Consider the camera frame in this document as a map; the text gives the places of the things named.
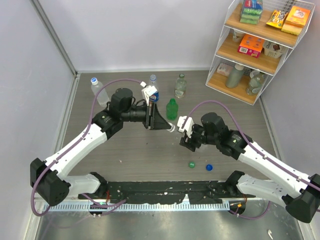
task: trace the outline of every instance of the stainless steel panel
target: stainless steel panel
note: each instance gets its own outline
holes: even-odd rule
[[[267,202],[251,200],[246,216],[261,214]],[[284,208],[271,205],[258,220],[237,218],[227,211],[116,212],[101,218],[84,212],[53,212],[42,218],[36,240],[274,240],[303,239],[298,222]]]

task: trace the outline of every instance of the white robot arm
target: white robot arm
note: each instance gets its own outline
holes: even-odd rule
[[[284,207],[296,219],[305,223],[311,221],[320,205],[320,192],[307,183],[320,187],[318,174],[309,176],[288,166],[246,136],[253,147],[264,154],[262,156],[247,144],[239,131],[229,130],[223,119],[214,112],[202,116],[202,125],[194,124],[190,117],[186,121],[186,118],[181,116],[177,124],[178,131],[184,133],[180,145],[193,152],[201,144],[215,145],[222,154],[254,167],[272,180],[260,180],[235,171],[226,181],[234,191],[267,199]]]
[[[68,195],[93,194],[101,197],[106,193],[107,181],[96,172],[83,176],[68,176],[70,171],[93,149],[105,143],[123,128],[124,122],[141,122],[146,129],[169,130],[174,126],[159,113],[156,103],[150,104],[149,97],[157,89],[147,86],[142,89],[142,100],[133,102],[133,92],[119,88],[112,95],[107,108],[97,113],[82,133],[54,155],[41,161],[36,158],[30,164],[30,184],[35,182],[48,167],[36,191],[50,205],[61,203]]]

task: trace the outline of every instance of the snack box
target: snack box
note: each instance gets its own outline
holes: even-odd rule
[[[228,77],[232,69],[233,69],[232,66],[227,65],[225,63],[220,63],[219,67],[216,69],[216,72],[218,74],[222,74],[222,75]]]
[[[264,42],[265,40],[262,38],[246,34],[239,45],[238,52],[258,58],[262,51]]]
[[[293,6],[288,14],[288,17],[285,20],[285,24],[303,28],[307,24],[309,15],[310,10],[298,6]]]
[[[285,50],[285,47],[272,41],[265,41],[263,44],[264,55],[278,59]]]

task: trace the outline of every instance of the bottle on shelf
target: bottle on shelf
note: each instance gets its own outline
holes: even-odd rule
[[[101,82],[98,81],[98,79],[96,77],[91,78],[91,90],[93,92],[94,95],[97,95],[97,93],[99,92],[99,90],[104,86]],[[98,103],[100,104],[101,107],[106,107],[107,106],[107,102],[110,102],[110,98],[106,92],[106,89],[103,89],[98,97],[96,98]]]
[[[253,96],[260,91],[265,79],[264,75],[258,71],[252,71],[250,73],[250,78],[251,80],[245,92],[246,94]]]
[[[152,74],[150,76],[150,79],[149,79],[149,85],[150,86],[155,86],[156,89],[158,90],[155,94],[153,94],[152,96],[150,96],[150,101],[151,102],[157,102],[159,100],[159,88],[158,88],[158,83],[157,83],[157,76]]]
[[[181,73],[178,79],[175,81],[174,94],[178,99],[185,96],[187,90],[187,81],[185,80],[185,75]]]
[[[236,63],[234,68],[231,70],[228,79],[225,82],[227,88],[233,89],[238,86],[245,72],[245,67]]]
[[[166,118],[168,120],[175,120],[178,116],[178,104],[174,98],[171,98],[166,105]]]

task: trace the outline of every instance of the yellow snack box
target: yellow snack box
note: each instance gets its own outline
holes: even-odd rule
[[[302,28],[307,24],[309,15],[310,10],[293,6],[288,14],[288,17],[286,18],[286,22],[288,21],[289,24]]]
[[[282,29],[287,15],[288,15],[288,12],[286,11],[274,10],[270,20],[267,21],[266,24],[272,27],[275,27],[277,29]]]

